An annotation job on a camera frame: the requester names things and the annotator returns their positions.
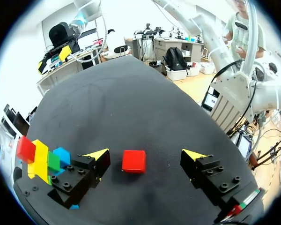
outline black table surface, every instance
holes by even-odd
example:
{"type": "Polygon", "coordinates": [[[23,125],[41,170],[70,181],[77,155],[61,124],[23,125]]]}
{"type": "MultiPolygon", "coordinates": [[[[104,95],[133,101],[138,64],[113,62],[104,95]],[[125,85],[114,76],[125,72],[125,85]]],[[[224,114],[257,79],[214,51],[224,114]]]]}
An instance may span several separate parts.
{"type": "MultiPolygon", "coordinates": [[[[109,169],[78,210],[54,201],[41,207],[42,197],[35,199],[40,203],[30,202],[52,224],[71,219],[77,224],[212,224],[221,210],[193,187],[180,166],[182,149],[219,157],[242,178],[240,187],[256,183],[237,147],[212,118],[175,84],[132,56],[83,70],[50,90],[28,138],[41,140],[51,151],[63,147],[72,154],[110,149],[109,169]],[[121,171],[124,150],[146,151],[145,174],[121,171]]],[[[31,182],[26,174],[24,166],[24,179],[31,182]]]]}

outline yellow triangle marker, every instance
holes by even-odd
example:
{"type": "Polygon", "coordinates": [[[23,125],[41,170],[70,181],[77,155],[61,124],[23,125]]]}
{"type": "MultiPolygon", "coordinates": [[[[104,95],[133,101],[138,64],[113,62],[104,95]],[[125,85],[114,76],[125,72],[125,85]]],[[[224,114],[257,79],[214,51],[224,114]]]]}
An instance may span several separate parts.
{"type": "Polygon", "coordinates": [[[103,149],[100,151],[95,151],[93,153],[89,153],[87,155],[83,155],[83,156],[91,156],[92,158],[95,158],[95,160],[97,161],[106,151],[109,151],[109,149],[103,149]]]}
{"type": "Polygon", "coordinates": [[[190,158],[193,159],[193,161],[196,161],[196,159],[200,158],[200,157],[207,157],[205,155],[202,155],[200,153],[194,152],[194,151],[189,151],[187,149],[182,149],[182,151],[185,151],[185,153],[187,155],[189,155],[190,158]]]}

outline white t-shirt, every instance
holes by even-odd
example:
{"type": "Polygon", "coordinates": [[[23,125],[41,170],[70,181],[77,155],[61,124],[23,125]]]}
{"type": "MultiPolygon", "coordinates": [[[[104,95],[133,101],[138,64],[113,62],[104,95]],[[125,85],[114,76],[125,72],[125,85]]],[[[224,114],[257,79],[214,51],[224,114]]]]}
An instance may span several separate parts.
{"type": "MultiPolygon", "coordinates": [[[[240,46],[245,51],[248,51],[248,42],[249,42],[249,20],[242,18],[239,13],[233,15],[226,26],[226,29],[233,33],[232,43],[231,43],[231,51],[234,60],[239,60],[241,57],[236,52],[236,46],[240,46]],[[242,23],[247,26],[248,30],[244,30],[236,26],[235,22],[242,23]]],[[[266,41],[263,34],[263,30],[261,26],[258,24],[258,47],[266,50],[266,41]]]]}

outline cyan object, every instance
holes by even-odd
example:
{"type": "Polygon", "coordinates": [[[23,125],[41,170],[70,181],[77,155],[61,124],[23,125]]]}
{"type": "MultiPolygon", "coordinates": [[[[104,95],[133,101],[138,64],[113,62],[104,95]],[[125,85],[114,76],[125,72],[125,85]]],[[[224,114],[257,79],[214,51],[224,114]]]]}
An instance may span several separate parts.
{"type": "Polygon", "coordinates": [[[60,158],[60,167],[65,167],[71,164],[71,155],[70,152],[65,150],[62,147],[59,147],[53,150],[54,155],[59,156],[60,158]]]}
{"type": "Polygon", "coordinates": [[[60,169],[59,172],[54,173],[55,176],[61,175],[65,170],[64,169],[60,169]]]}
{"type": "Polygon", "coordinates": [[[71,210],[77,210],[77,209],[79,209],[79,206],[78,206],[78,205],[72,205],[72,206],[70,207],[70,209],[71,209],[71,210]]]}

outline man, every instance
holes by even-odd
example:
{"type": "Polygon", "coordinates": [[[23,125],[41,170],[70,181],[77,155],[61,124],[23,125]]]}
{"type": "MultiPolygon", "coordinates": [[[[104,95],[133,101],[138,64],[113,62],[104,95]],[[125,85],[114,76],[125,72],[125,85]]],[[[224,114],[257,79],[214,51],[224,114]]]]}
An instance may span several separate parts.
{"type": "MultiPolygon", "coordinates": [[[[249,15],[247,12],[247,5],[245,0],[233,0],[238,12],[233,15],[226,28],[229,33],[224,36],[228,41],[232,40],[231,51],[234,60],[245,59],[248,51],[249,42],[249,15]]],[[[260,25],[258,25],[258,47],[256,48],[256,59],[262,58],[264,51],[266,50],[266,42],[263,34],[263,30],[260,25]]]]}

